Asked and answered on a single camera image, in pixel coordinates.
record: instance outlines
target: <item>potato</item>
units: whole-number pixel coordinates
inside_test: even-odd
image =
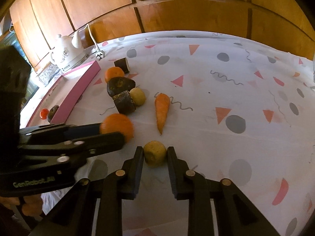
[[[142,106],[145,103],[146,97],[144,92],[139,88],[133,88],[130,91],[130,95],[136,106]]]
[[[151,167],[162,165],[166,158],[166,148],[159,141],[151,141],[143,148],[144,160]]]

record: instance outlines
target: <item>human hand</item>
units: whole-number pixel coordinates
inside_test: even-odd
[[[26,216],[34,217],[39,216],[42,213],[43,201],[41,195],[24,196],[25,203],[22,205],[22,212]],[[10,197],[4,198],[0,197],[0,203],[6,208],[11,210],[11,205],[20,205],[19,198]]]

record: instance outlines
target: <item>pink tray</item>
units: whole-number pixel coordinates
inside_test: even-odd
[[[39,113],[43,108],[50,110],[55,105],[59,105],[59,109],[51,123],[65,123],[78,99],[99,71],[98,62],[92,61],[61,75],[40,101],[26,126],[49,124],[39,117]]]

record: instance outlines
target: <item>kettle spout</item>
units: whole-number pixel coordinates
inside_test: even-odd
[[[79,36],[79,31],[75,31],[74,32],[71,42],[72,42],[72,45],[74,47],[76,47],[77,49],[81,49],[82,48],[82,42],[81,42],[81,38]]]

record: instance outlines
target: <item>kettle handle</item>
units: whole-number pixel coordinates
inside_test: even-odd
[[[50,50],[50,51],[49,51],[49,58],[50,58],[50,62],[55,65],[56,62],[55,62],[55,60],[53,59],[53,52],[54,52],[54,50]]]

